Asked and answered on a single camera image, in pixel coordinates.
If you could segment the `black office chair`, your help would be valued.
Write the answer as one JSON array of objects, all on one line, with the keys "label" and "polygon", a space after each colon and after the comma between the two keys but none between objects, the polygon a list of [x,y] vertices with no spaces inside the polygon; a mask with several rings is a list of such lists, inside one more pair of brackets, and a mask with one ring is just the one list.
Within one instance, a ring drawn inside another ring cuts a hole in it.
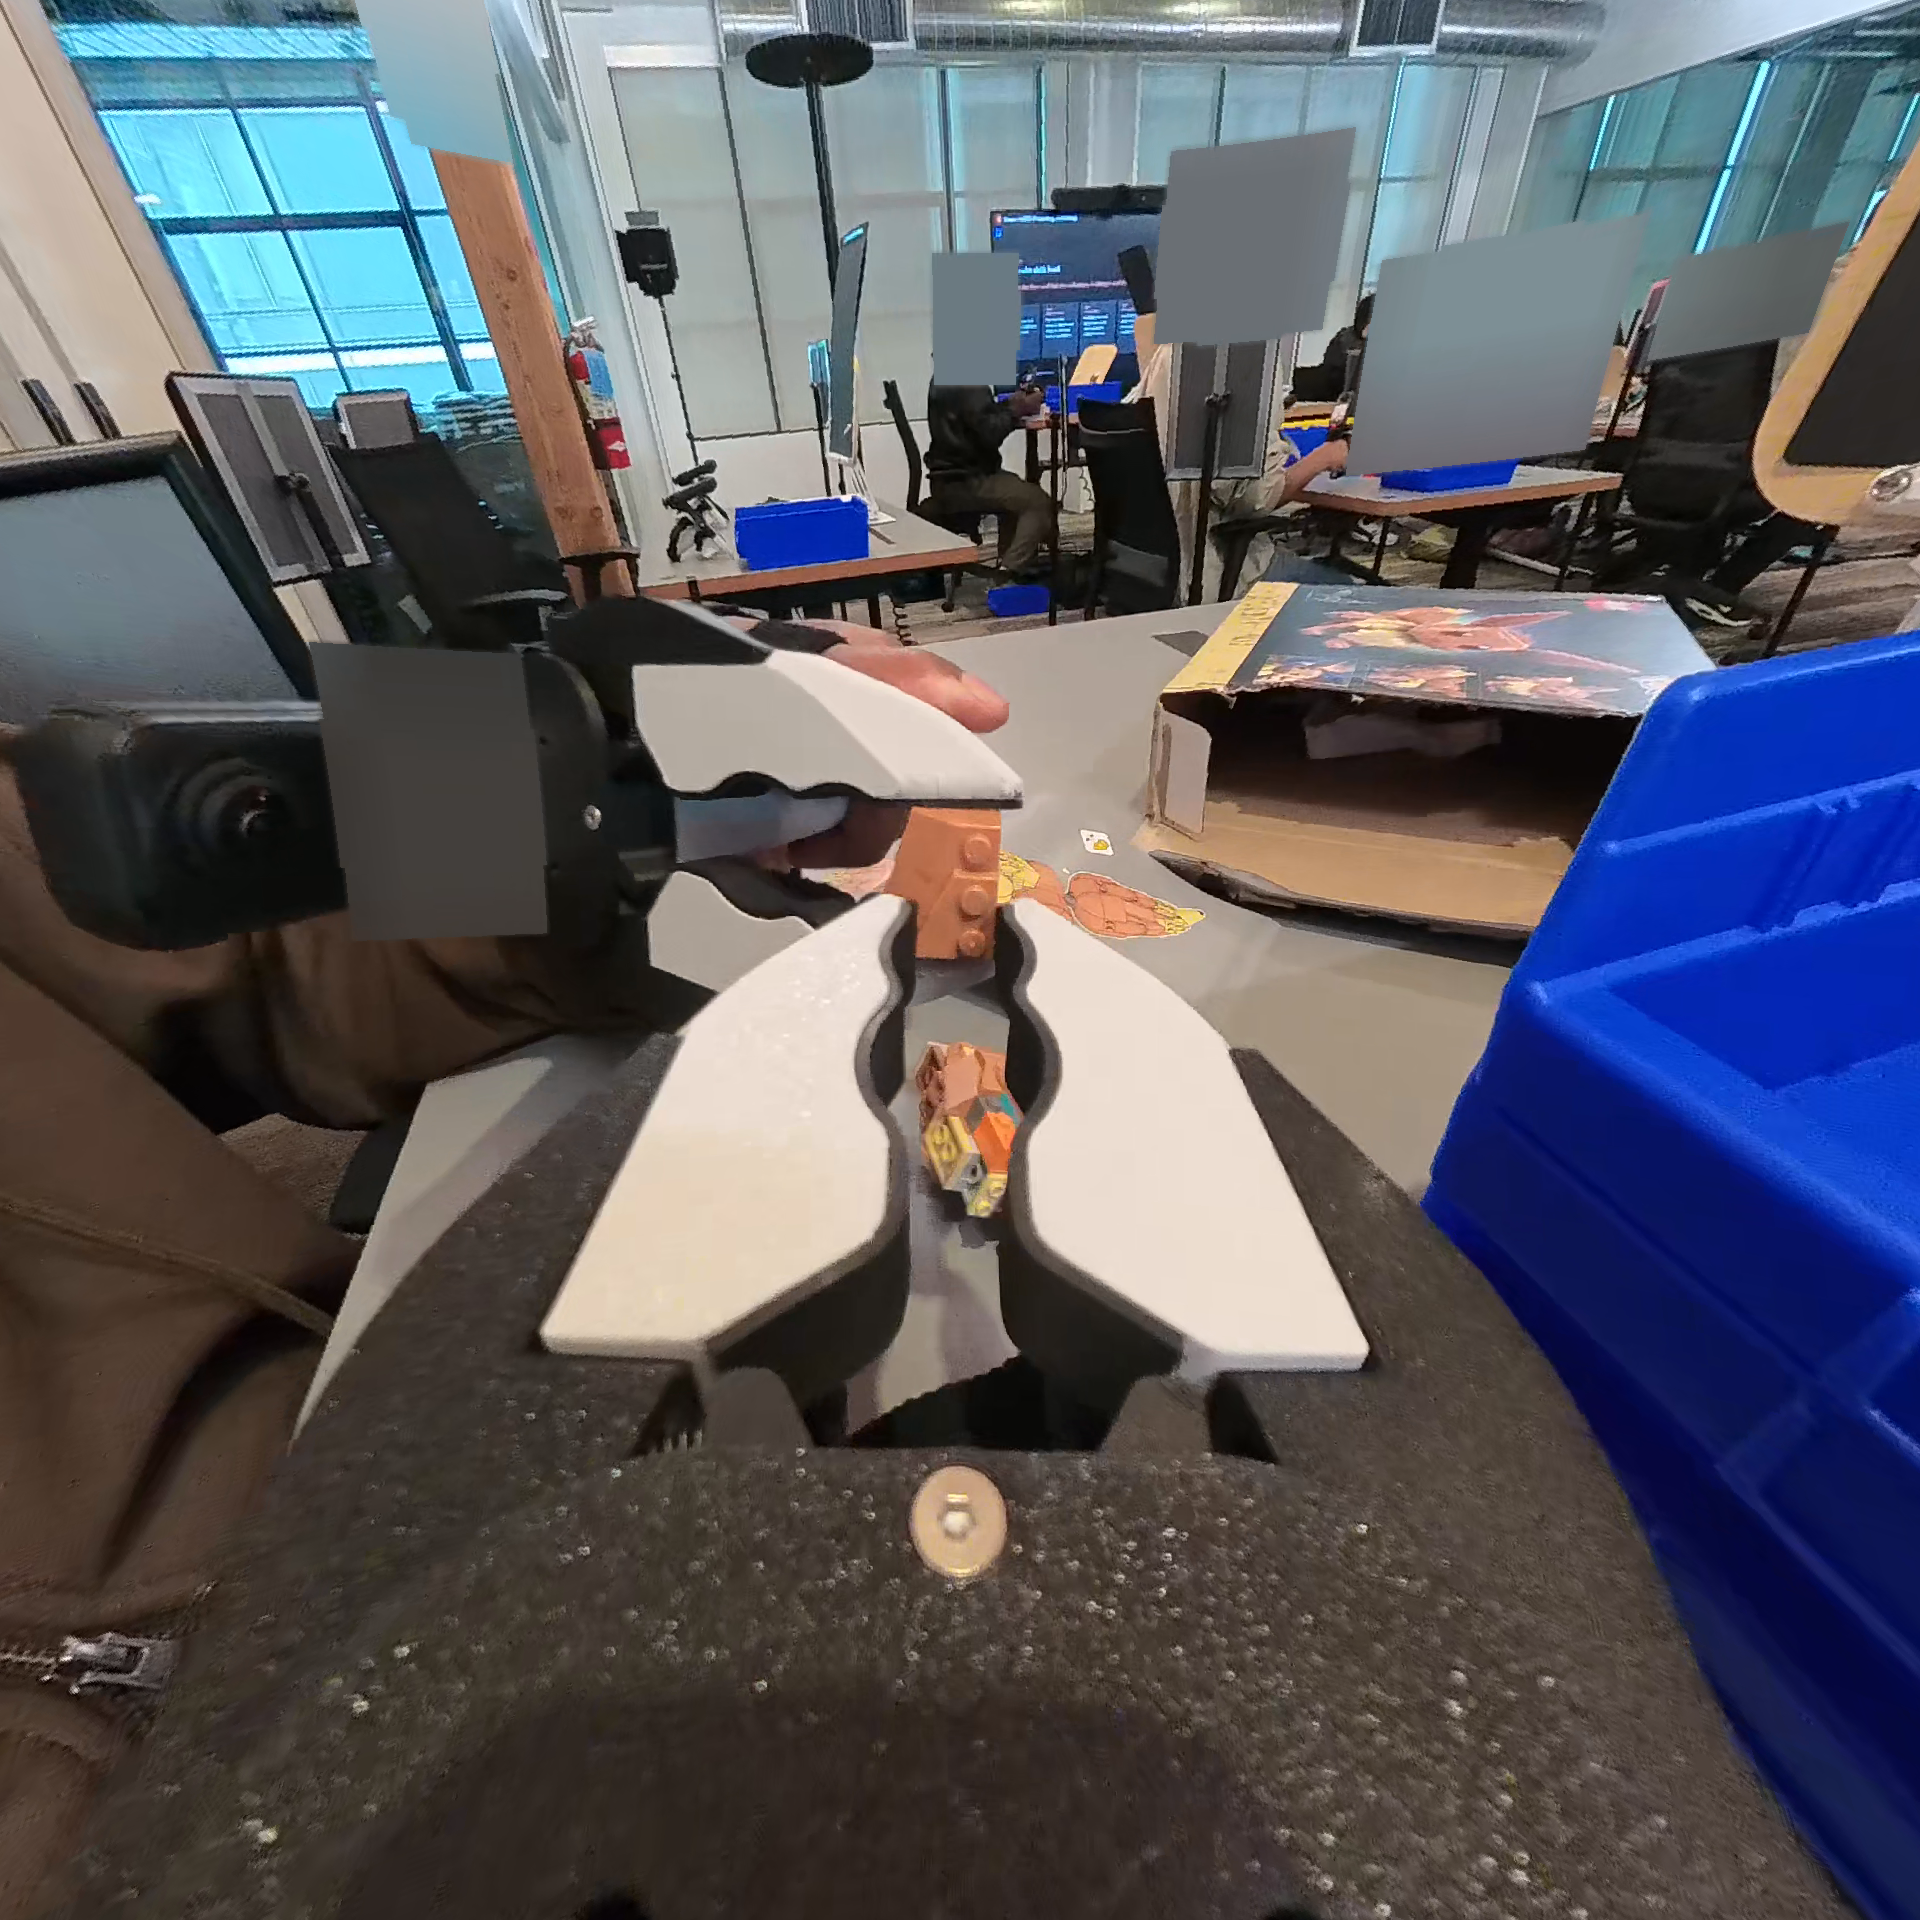
[{"label": "black office chair", "polygon": [[405,391],[338,395],[342,445],[333,452],[344,489],[410,583],[434,644],[449,650],[537,648],[555,611],[605,596],[605,571],[620,564],[637,588],[637,548],[599,545],[546,562],[493,521],[466,486],[452,455],[424,432]]}]

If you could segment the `stack of blue plastic bins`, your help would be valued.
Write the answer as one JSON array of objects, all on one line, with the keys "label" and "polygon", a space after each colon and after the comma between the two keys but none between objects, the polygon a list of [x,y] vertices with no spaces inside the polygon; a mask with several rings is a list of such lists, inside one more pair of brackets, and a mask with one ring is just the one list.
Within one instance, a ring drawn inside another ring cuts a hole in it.
[{"label": "stack of blue plastic bins", "polygon": [[1654,698],[1424,1209],[1593,1427],[1791,1826],[1916,1916],[1916,633]]}]

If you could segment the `printed cardboard box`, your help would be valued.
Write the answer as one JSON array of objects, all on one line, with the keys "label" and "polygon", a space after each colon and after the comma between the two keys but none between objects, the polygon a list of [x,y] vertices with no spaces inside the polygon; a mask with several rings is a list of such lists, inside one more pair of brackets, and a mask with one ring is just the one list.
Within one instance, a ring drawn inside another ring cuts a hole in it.
[{"label": "printed cardboard box", "polygon": [[1141,845],[1260,905],[1524,941],[1709,666],[1652,596],[1260,583],[1159,692]]}]

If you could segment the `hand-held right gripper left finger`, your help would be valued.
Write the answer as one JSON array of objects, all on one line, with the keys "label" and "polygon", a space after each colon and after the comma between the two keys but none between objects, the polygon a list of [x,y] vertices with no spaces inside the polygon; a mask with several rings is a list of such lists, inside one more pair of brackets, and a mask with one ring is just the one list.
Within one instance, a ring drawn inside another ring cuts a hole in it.
[{"label": "hand-held right gripper left finger", "polygon": [[679,1036],[543,1322],[555,1355],[863,1369],[903,1319],[910,1169],[891,1102],[913,909],[873,894]]}]

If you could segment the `brown toy brick model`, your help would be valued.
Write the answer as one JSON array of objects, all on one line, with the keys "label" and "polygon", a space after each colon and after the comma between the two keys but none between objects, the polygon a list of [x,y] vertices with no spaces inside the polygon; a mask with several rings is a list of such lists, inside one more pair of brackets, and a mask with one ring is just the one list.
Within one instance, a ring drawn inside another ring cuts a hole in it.
[{"label": "brown toy brick model", "polygon": [[995,1220],[1020,1107],[1004,1080],[1004,1055],[968,1041],[931,1041],[913,1073],[919,1158],[965,1220]]}]

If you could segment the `small brown toy brick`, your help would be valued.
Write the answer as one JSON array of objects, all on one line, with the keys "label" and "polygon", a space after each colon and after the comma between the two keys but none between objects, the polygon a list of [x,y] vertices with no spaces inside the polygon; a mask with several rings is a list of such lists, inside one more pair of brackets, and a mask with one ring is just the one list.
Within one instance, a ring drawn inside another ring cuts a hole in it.
[{"label": "small brown toy brick", "polygon": [[995,947],[1003,815],[913,806],[885,892],[917,916],[919,965],[973,965]]}]

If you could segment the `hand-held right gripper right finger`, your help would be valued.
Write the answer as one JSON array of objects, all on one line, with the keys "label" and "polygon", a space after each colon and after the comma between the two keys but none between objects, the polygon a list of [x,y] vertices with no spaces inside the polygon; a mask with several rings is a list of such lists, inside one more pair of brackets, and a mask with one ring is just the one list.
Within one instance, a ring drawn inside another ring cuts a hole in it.
[{"label": "hand-held right gripper right finger", "polygon": [[1368,1336],[1257,1111],[1266,1062],[1117,947],[1004,909],[1004,1332],[1049,1380],[1359,1372]]}]

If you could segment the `black board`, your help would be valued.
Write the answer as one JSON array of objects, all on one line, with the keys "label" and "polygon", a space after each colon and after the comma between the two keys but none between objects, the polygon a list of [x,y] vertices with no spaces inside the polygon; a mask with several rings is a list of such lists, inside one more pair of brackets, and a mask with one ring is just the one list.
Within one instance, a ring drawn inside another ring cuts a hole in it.
[{"label": "black board", "polygon": [[1916,535],[1916,156],[1820,293],[1751,465],[1788,521]]}]

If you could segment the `person's left forearm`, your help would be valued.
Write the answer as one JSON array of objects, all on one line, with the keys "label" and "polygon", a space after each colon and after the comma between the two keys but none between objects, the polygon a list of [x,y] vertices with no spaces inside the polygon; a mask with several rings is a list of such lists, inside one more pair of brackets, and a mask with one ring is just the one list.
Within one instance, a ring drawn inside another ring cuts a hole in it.
[{"label": "person's left forearm", "polygon": [[322,919],[190,956],[190,989],[155,1006],[141,1052],[213,1126],[370,1126],[518,1046],[653,1033],[669,1013],[630,925],[575,950],[549,933],[359,941]]}]

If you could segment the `black pole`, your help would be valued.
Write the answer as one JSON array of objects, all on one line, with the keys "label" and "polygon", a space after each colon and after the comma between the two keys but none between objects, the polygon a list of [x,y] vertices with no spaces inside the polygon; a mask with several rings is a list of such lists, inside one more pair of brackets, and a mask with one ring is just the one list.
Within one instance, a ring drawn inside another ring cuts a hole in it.
[{"label": "black pole", "polygon": [[836,293],[839,280],[843,229],[836,227],[836,189],[829,170],[829,129],[823,100],[829,89],[864,80],[870,66],[873,48],[864,39],[811,30],[767,36],[747,46],[744,54],[744,70],[755,83],[804,96],[829,293]]}]

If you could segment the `red fire extinguisher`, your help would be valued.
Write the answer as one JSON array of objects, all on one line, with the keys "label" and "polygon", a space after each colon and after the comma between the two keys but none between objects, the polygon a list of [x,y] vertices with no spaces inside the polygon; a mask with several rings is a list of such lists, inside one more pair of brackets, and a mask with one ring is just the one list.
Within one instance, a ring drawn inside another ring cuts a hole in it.
[{"label": "red fire extinguisher", "polygon": [[576,316],[565,331],[565,374],[586,432],[593,466],[620,473],[633,466],[626,432],[616,413],[610,360],[597,341],[597,321]]}]

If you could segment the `person's left hand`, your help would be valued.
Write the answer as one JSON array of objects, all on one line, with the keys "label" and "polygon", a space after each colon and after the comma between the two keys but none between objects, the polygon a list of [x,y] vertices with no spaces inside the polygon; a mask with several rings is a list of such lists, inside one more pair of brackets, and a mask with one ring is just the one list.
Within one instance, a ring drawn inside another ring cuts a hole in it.
[{"label": "person's left hand", "polygon": [[903,648],[896,636],[847,620],[805,620],[804,627],[829,642],[826,659],[902,688],[973,734],[993,734],[1008,724],[1008,703],[989,682],[943,656]]}]

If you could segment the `printed instruction booklet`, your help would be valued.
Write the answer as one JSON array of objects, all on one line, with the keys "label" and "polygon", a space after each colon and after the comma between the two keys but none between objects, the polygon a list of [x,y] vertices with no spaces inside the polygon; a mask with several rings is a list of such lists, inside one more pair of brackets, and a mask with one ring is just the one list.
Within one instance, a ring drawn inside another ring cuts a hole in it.
[{"label": "printed instruction booklet", "polygon": [[[885,892],[895,854],[864,869],[823,869],[809,871],[809,880],[818,880],[847,897],[868,897]],[[1113,875],[1061,875],[1053,867],[1029,863],[1025,857],[1003,848],[998,913],[1016,902],[1053,913],[1066,925],[1076,925],[1080,932],[1101,941],[1168,941],[1202,920],[1202,913],[1179,909],[1166,897],[1144,894],[1134,886],[1117,883]]]}]

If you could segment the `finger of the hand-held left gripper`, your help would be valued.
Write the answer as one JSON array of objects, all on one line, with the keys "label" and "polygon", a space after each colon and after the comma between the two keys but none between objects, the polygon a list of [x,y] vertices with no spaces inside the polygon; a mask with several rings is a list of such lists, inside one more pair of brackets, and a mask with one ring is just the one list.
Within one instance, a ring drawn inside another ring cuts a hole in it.
[{"label": "finger of the hand-held left gripper", "polygon": [[845,832],[859,828],[859,806],[845,795],[799,796],[781,786],[736,796],[669,795],[673,867],[836,869],[845,867]]},{"label": "finger of the hand-held left gripper", "polygon": [[1017,806],[1020,777],[922,698],[823,656],[639,663],[637,738],[679,801]]}]

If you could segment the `wooden pillar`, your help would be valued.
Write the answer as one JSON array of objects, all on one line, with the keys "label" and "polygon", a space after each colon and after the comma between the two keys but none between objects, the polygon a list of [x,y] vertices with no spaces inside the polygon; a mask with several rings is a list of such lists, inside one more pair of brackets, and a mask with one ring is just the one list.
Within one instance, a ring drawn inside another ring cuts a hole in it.
[{"label": "wooden pillar", "polygon": [[432,150],[483,307],[546,524],[582,606],[633,596],[613,501],[586,445],[560,331],[509,165]]}]

